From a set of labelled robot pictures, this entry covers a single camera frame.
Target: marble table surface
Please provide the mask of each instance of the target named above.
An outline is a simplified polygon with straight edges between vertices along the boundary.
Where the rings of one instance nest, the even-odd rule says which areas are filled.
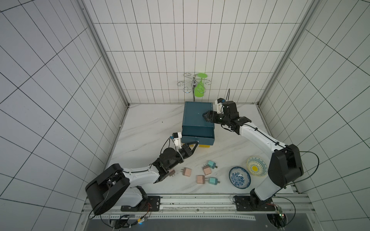
[[[246,116],[260,129],[266,131],[256,105],[237,105],[239,115]],[[123,168],[137,168],[150,165],[160,155],[164,142],[174,132],[181,132],[184,105],[179,104],[140,104],[131,105],[123,128],[113,151],[110,165],[119,163]],[[259,156],[265,160],[267,156],[251,141],[229,132],[215,124],[214,145],[198,147],[194,154],[183,163],[174,167],[174,176],[155,184],[144,184],[143,189],[148,194],[247,194],[258,186],[265,177],[250,174],[251,184],[246,189],[239,189],[229,180],[232,167],[241,166],[247,169],[246,161],[251,156]],[[204,175],[202,166],[209,160],[214,161],[218,168],[212,169],[212,174],[220,181],[218,185],[197,184],[196,176]],[[191,176],[182,175],[184,167],[192,169]],[[291,187],[282,189],[279,193],[293,193]]]

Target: metal frame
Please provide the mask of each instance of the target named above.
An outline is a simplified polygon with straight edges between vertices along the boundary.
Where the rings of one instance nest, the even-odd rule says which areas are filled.
[[[291,53],[293,52],[293,50],[295,49],[295,47],[297,46],[298,44],[298,41],[299,39],[302,37],[302,34],[303,32],[305,31],[307,25],[309,24],[309,22],[311,21],[311,18],[312,16],[314,15],[314,13],[316,12],[318,6],[320,5],[322,0],[312,0],[306,14],[304,15],[302,21],[300,22],[299,24],[299,27],[298,29],[296,30],[292,40],[290,41],[286,51],[284,52],[284,55],[283,57],[281,58],[281,60],[279,61],[279,64],[278,66],[276,67],[269,83],[267,84],[267,87],[265,88],[265,90],[263,91],[263,94],[262,94],[262,97],[261,99],[258,101],[258,104],[262,103],[263,100],[266,98],[266,95],[267,93],[270,91],[273,83],[275,82],[275,80],[278,78],[281,70],[283,69],[284,65],[286,64],[286,62],[288,61]]]
[[[268,211],[238,212],[233,202],[236,194],[157,194],[161,196],[161,204],[158,212],[152,212],[150,219],[241,219],[255,220],[253,214],[272,213]],[[281,197],[290,199],[296,208],[296,213],[306,213],[314,230],[321,230],[317,215],[307,194],[279,194]],[[285,213],[292,213],[294,207],[291,202],[284,198],[272,198]],[[91,205],[87,200],[78,222],[76,230],[83,230],[88,221]],[[118,220],[120,216],[130,214],[130,218],[140,218],[146,212],[121,212],[120,206],[112,207],[108,212],[101,215],[103,219]]]
[[[322,0],[313,0],[302,19],[299,28],[295,32],[293,39],[288,45],[287,51],[284,53],[283,57],[279,61],[278,66],[276,67],[272,78],[270,79],[267,88],[263,92],[261,97],[262,102],[267,95],[267,92],[271,89],[272,84],[279,76],[282,68],[284,67],[286,61],[288,60],[290,54],[296,47],[301,35],[303,34],[305,28],[307,27],[310,19],[312,18],[313,14],[315,13],[318,5],[321,3]],[[107,65],[109,72],[114,80],[114,84],[120,90],[120,94],[124,100],[124,104],[126,106],[126,111],[123,115],[123,118],[120,123],[120,128],[115,136],[114,143],[110,149],[110,155],[107,159],[106,165],[109,164],[112,151],[114,150],[119,134],[122,129],[122,125],[124,120],[127,116],[127,112],[129,109],[129,103],[127,98],[123,92],[121,85],[119,84],[118,77],[115,74],[111,62],[103,49],[102,42],[97,34],[95,29],[94,23],[91,20],[89,12],[86,10],[86,6],[84,4],[84,0],[76,0],[78,3],[80,10],[82,11],[84,18],[88,24],[89,30],[92,33],[93,39],[98,45],[99,51],[102,54],[102,59],[104,60],[105,64]],[[260,112],[259,107],[257,107],[259,113],[261,115],[262,121],[265,124],[268,132],[270,132],[269,127]],[[155,196],[161,196],[161,206],[159,212],[152,212],[151,219],[179,219],[179,218],[219,218],[220,216],[226,216],[227,218],[234,218],[234,219],[245,219],[245,220],[253,220],[254,216],[252,214],[255,213],[271,213],[271,212],[238,212],[236,211],[236,206],[232,201],[232,198],[235,194],[160,194]],[[238,194],[239,196],[248,196],[248,194]],[[322,230],[320,222],[318,221],[317,215],[315,210],[310,202],[310,199],[306,194],[279,194],[279,196],[286,197],[294,202],[296,206],[297,213],[306,213],[308,219],[311,221],[312,227],[314,230]],[[294,208],[292,204],[283,198],[273,198],[273,202],[280,205],[283,211],[288,212],[292,211]],[[127,212],[121,212],[120,206],[115,206],[111,208],[107,213],[102,215],[102,218],[110,218],[110,219],[118,219],[122,214],[129,214]],[[83,207],[83,211],[80,216],[80,220],[77,224],[76,230],[84,230],[86,222],[88,221],[88,215],[91,212],[91,205],[89,200],[87,199],[85,205]],[[132,213],[133,215],[140,216],[143,215],[144,212],[136,212]]]
[[[100,37],[98,36],[98,33],[97,33],[96,28],[94,26],[94,23],[91,20],[91,17],[90,17],[89,12],[86,9],[85,2],[84,2],[84,0],[75,0],[75,1],[77,2],[78,6],[80,7],[80,10],[82,11],[82,14],[83,14],[83,16],[84,16],[84,18],[85,18],[85,20],[87,22],[87,26],[88,26],[90,32],[92,33],[92,37],[93,37],[95,43],[97,44],[98,49],[99,49],[99,51],[100,51],[100,53],[102,55],[102,59],[105,62],[105,64],[107,65],[108,70],[109,70],[109,73],[111,74],[111,77],[114,80],[114,84],[119,89],[120,94],[121,94],[121,96],[122,96],[122,98],[124,100],[124,104],[125,104],[125,106],[127,108],[129,106],[129,102],[128,102],[127,97],[125,96],[125,94],[123,92],[123,89],[121,87],[121,84],[118,81],[118,77],[117,77],[116,73],[113,70],[112,64],[111,64],[111,62],[110,62],[110,60],[109,60],[109,58],[107,56],[107,53],[104,50],[103,44],[102,44],[102,42],[100,40]]]

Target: decorative bowl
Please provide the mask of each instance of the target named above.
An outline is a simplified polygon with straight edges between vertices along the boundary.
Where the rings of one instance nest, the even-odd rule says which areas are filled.
[[[258,156],[252,156],[247,160],[248,170],[255,176],[265,176],[267,174],[267,164]]]
[[[250,185],[250,175],[242,167],[233,167],[229,172],[231,183],[240,189],[248,188]]]

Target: black cable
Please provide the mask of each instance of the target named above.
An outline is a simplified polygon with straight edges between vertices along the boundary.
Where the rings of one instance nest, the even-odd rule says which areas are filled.
[[[162,146],[162,148],[161,148],[161,152],[159,153],[159,154],[161,154],[162,153],[162,150],[163,150],[163,147],[166,145],[166,143],[167,143],[167,141],[170,139],[170,137],[166,140],[166,142],[163,144],[163,146]],[[143,173],[143,172],[145,172],[145,171],[148,171],[149,169],[147,169],[147,170],[144,170],[144,171],[132,171],[132,172],[128,172],[128,171],[123,171],[122,170],[122,172],[124,172],[124,173]]]
[[[291,200],[289,200],[288,198],[285,198],[285,197],[274,197],[274,198],[284,198],[284,199],[287,199],[288,201],[290,201],[292,203],[292,205],[294,207],[294,215],[293,215],[293,217],[291,218],[291,220],[286,225],[284,225],[284,227],[282,227],[282,228],[285,228],[287,225],[289,225],[293,221],[294,217],[296,216],[296,207],[295,207],[294,203]]]
[[[256,131],[258,131],[259,133],[261,133],[262,135],[264,135],[266,138],[268,138],[269,140],[271,140],[272,142],[274,142],[276,145],[279,145],[280,147],[284,148],[283,146],[281,146],[280,144],[278,144],[277,142],[273,141],[273,140],[272,140],[272,139],[270,139],[268,136],[266,136],[265,134],[263,134],[261,131],[259,131],[259,130],[258,130],[258,128],[254,128],[254,127],[252,127],[252,126],[250,126],[250,125],[248,125],[248,124],[244,124],[244,125],[247,125],[247,126],[249,126],[249,127],[253,128],[254,130],[256,130]],[[303,180],[299,180],[299,181],[296,181],[296,182],[292,181],[293,183],[298,183],[298,182],[301,182],[301,181],[307,180],[308,178],[310,178],[311,176],[313,176],[313,175],[315,174],[315,172],[317,171],[317,169],[319,168],[319,164],[320,164],[320,159],[319,159],[318,155],[316,155],[315,153],[310,152],[310,151],[298,151],[298,152],[305,152],[305,153],[306,153],[306,152],[309,152],[309,153],[314,154],[314,155],[317,157],[317,166],[316,166],[315,171],[313,171],[313,173],[312,173],[311,175],[309,175],[307,178],[304,178]]]
[[[222,127],[223,129],[225,129],[225,130],[228,130],[228,131],[230,131],[230,132],[233,132],[233,131],[231,131],[230,129],[224,128],[222,125],[221,125],[221,127]]]
[[[229,101],[229,97],[230,97],[230,88],[228,90],[228,93],[226,94],[226,101]]]
[[[170,139],[170,137],[166,140],[166,142],[163,144],[162,148],[161,148],[161,152],[159,154],[162,154],[162,150],[163,150],[163,147],[166,145],[167,141]]]
[[[294,182],[294,181],[293,181],[293,183],[298,183],[298,182],[301,182],[301,181],[307,180],[307,179],[308,179],[308,178],[310,178],[312,175],[314,175],[314,174],[315,174],[315,172],[317,171],[317,169],[319,168],[319,164],[320,164],[320,159],[319,159],[319,157],[318,157],[315,153],[313,153],[313,152],[309,152],[309,153],[312,153],[312,154],[314,154],[314,155],[317,157],[317,166],[316,166],[315,171],[313,171],[313,173],[312,173],[311,175],[309,175],[307,178],[304,178],[303,180],[299,180],[299,181],[296,181],[296,182]]]
[[[250,126],[249,124],[245,124],[245,123],[244,123],[244,125],[247,125],[247,126],[253,128],[254,130],[258,131],[259,133],[261,133],[262,135],[264,135],[264,137],[266,137],[267,139],[269,139],[272,142],[274,142],[275,145],[279,145],[280,147],[285,148],[285,147],[281,146],[280,144],[276,143],[275,141],[273,141],[272,139],[270,139],[270,137],[268,137],[267,135],[263,134],[261,131],[258,130],[258,128],[254,128],[254,127]]]
[[[110,175],[109,176],[109,178],[107,178],[107,180],[109,180],[109,179],[112,179],[112,177],[115,175],[117,173],[117,171],[115,171],[112,175]],[[108,193],[107,193],[107,196],[105,197],[105,199],[104,199],[104,201],[103,201],[103,204],[105,203],[105,201],[107,200],[107,198],[108,198],[108,194],[109,194],[109,191],[111,190],[111,187],[109,186],[109,189],[108,189]],[[100,203],[98,203],[97,205],[95,205],[94,206],[94,208],[92,209],[92,211],[89,213],[89,216],[88,217],[90,217],[90,215],[91,215],[91,213],[94,211],[94,209],[99,205]]]

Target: teal power adapter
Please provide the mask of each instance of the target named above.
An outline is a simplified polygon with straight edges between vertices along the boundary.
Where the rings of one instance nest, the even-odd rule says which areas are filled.
[[[217,185],[219,184],[220,182],[218,181],[217,178],[214,178],[214,177],[210,177],[209,180],[208,180],[208,183],[210,184],[214,184],[214,185]]]
[[[213,162],[213,161],[211,161],[211,160],[210,160],[210,161],[208,161],[207,165],[208,165],[209,167],[211,167],[212,169],[217,168],[216,163],[215,163],[215,162]]]

